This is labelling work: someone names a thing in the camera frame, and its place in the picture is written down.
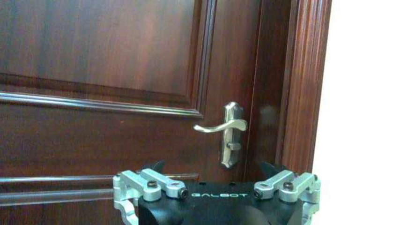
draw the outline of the logo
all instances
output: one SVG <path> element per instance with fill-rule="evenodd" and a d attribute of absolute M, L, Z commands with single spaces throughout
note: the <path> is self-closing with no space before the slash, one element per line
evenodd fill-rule
<path fill-rule="evenodd" d="M 223 194 L 219 194 L 219 195 L 215 195 L 212 193 L 204 193 L 204 194 L 200 194 L 200 193 L 192 193 L 192 197 L 212 197 L 212 198 L 239 198 L 239 197 L 246 197 L 248 194 L 236 194 L 236 193 L 232 193 L 232 194 L 228 194 L 228 193 L 223 193 Z"/>

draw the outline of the wooden door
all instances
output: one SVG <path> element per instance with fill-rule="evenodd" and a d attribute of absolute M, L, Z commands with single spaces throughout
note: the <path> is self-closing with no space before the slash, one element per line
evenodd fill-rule
<path fill-rule="evenodd" d="M 280 162 L 298 2 L 3 0 L 2 224 L 122 224 L 112 175 L 159 160 L 176 179 L 259 178 Z M 227 169 L 222 134 L 192 127 L 231 101 L 250 130 Z"/>

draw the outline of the door lock plate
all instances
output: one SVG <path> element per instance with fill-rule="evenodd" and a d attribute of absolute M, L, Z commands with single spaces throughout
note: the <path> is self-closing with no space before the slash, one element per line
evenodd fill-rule
<path fill-rule="evenodd" d="M 222 156 L 220 163 L 227 167 L 239 162 L 240 150 L 243 148 L 240 142 L 242 131 L 248 128 L 247 121 L 243 120 L 243 108 L 236 102 L 230 102 L 226 106 L 224 124 L 216 127 L 202 127 L 195 125 L 194 129 L 204 133 L 215 133 L 223 131 Z"/>

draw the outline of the lever handle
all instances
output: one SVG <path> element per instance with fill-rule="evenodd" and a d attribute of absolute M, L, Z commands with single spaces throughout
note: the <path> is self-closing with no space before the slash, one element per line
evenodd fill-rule
<path fill-rule="evenodd" d="M 228 122 L 223 123 L 222 125 L 218 125 L 216 127 L 202 127 L 199 125 L 194 126 L 195 130 L 204 133 L 215 133 L 228 128 L 236 128 L 242 131 L 246 131 L 248 129 L 248 123 L 246 120 L 230 120 Z"/>

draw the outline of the raised door panel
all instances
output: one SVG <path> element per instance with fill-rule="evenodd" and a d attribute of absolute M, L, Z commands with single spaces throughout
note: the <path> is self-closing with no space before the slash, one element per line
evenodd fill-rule
<path fill-rule="evenodd" d="M 0 90 L 30 95 L 2 97 L 67 106 L 74 101 L 64 98 L 74 98 L 92 108 L 100 108 L 92 100 L 108 101 L 103 107 L 120 110 L 167 106 L 194 116 L 188 110 L 200 110 L 206 80 L 211 2 L 4 1 Z"/>

